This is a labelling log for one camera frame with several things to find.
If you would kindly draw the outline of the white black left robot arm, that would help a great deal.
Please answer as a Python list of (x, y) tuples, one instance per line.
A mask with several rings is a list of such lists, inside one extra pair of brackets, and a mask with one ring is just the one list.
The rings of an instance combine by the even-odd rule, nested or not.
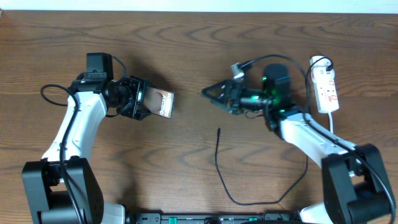
[(79, 74), (65, 91), (67, 112), (60, 129), (38, 161), (26, 162), (22, 181), (34, 223), (134, 223), (124, 205), (105, 202), (90, 167), (97, 130), (108, 116), (141, 120), (150, 83), (134, 76), (116, 81), (110, 72)]

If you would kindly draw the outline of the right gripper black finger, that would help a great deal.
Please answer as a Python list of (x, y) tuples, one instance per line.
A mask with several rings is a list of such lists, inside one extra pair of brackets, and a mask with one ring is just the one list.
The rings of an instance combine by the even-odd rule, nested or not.
[(213, 96), (213, 95), (205, 95), (205, 98), (208, 98), (212, 104), (221, 108), (225, 111), (230, 111), (229, 107), (229, 98), (221, 95), (221, 96)]
[(231, 86), (231, 83), (231, 80), (223, 80), (202, 89), (201, 93), (204, 96), (221, 96), (223, 93), (227, 92), (228, 88)]

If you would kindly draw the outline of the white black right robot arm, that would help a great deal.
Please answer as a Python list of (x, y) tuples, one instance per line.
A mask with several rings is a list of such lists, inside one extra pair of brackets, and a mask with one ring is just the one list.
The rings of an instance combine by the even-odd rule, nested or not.
[(323, 200), (298, 212), (302, 223), (367, 223), (385, 215), (396, 220), (396, 201), (377, 147), (358, 146), (319, 125), (292, 100), (289, 70), (264, 69), (263, 87), (248, 88), (248, 66), (234, 77), (202, 89), (203, 96), (231, 114), (261, 112), (267, 128), (304, 152), (322, 170)]

